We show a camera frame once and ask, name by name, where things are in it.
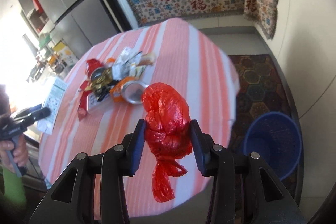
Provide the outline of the green sleeved left forearm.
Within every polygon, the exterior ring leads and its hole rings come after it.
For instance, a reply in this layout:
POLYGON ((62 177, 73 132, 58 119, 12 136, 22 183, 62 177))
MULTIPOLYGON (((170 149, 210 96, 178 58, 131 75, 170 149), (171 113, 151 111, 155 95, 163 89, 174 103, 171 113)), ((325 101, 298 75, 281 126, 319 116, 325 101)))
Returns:
POLYGON ((1 206, 9 209, 22 210, 27 205, 25 188, 22 178, 3 168, 4 192, 1 192, 1 206))

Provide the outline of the left hand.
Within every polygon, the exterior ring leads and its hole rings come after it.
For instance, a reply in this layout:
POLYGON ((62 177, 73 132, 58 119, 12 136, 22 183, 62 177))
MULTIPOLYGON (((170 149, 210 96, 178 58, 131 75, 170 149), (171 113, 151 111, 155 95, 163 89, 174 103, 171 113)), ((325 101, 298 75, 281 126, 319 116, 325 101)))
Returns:
POLYGON ((18 167, 22 167, 27 164, 29 160, 29 153, 27 150, 26 140, 23 135, 19 136, 17 145, 14 145, 14 143, 9 140, 1 141, 0 144, 2 165, 10 172, 15 173, 15 169, 7 155, 7 151, 13 152, 13 161, 18 167))

